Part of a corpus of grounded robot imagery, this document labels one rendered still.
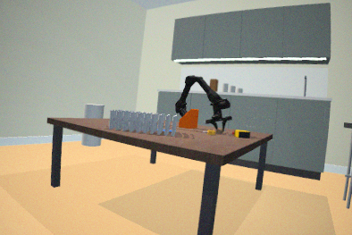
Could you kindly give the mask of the yellow box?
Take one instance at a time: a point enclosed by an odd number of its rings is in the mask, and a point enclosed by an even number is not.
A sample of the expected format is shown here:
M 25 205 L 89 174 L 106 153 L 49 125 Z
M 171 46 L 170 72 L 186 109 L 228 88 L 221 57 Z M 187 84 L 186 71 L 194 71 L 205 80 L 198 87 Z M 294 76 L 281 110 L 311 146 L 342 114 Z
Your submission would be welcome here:
M 250 131 L 246 130 L 235 130 L 234 136 L 238 138 L 250 138 Z

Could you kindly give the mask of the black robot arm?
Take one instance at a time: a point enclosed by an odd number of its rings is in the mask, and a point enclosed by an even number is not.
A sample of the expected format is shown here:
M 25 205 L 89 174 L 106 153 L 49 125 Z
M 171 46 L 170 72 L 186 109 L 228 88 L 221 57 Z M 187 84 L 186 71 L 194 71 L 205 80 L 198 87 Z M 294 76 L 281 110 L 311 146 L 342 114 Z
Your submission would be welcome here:
M 177 101 L 175 104 L 176 108 L 176 113 L 180 113 L 180 116 L 184 116 L 187 111 L 186 107 L 186 98 L 189 94 L 190 88 L 195 84 L 195 82 L 198 82 L 198 84 L 202 87 L 202 89 L 206 92 L 208 99 L 212 102 L 210 105 L 213 106 L 214 111 L 217 110 L 222 110 L 226 108 L 230 108 L 230 102 L 227 100 L 227 98 L 223 99 L 220 97 L 220 95 L 212 90 L 209 85 L 205 82 L 203 77 L 198 77 L 195 75 L 187 76 L 185 79 L 185 88 L 183 89 L 183 92 L 181 94 L 180 99 Z M 219 103 L 218 103 L 219 102 Z M 182 108 L 182 109 L 181 109 Z M 222 118 L 222 114 L 218 113 L 212 116 L 213 122 L 214 121 L 219 121 Z

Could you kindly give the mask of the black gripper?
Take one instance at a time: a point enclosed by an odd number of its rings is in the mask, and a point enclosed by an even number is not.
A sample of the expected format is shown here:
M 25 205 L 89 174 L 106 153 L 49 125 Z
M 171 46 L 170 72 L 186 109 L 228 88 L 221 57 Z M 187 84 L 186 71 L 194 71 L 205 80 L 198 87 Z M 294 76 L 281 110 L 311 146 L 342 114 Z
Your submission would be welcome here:
M 222 113 L 222 110 L 214 111 L 214 113 L 215 113 L 215 114 Z M 224 131 L 225 123 L 226 123 L 227 121 L 230 121 L 230 120 L 232 120 L 231 116 L 227 116 L 227 117 L 221 118 L 221 119 L 219 120 L 219 121 L 222 121 L 222 131 Z M 207 123 L 213 124 L 213 126 L 216 128 L 216 130 L 218 130 L 218 126 L 217 126 L 217 123 L 216 123 L 216 122 L 219 122 L 219 121 L 214 121 L 214 122 L 213 122 L 213 119 L 212 119 L 212 120 L 206 120 L 205 122 L 206 122 L 206 124 L 207 124 Z

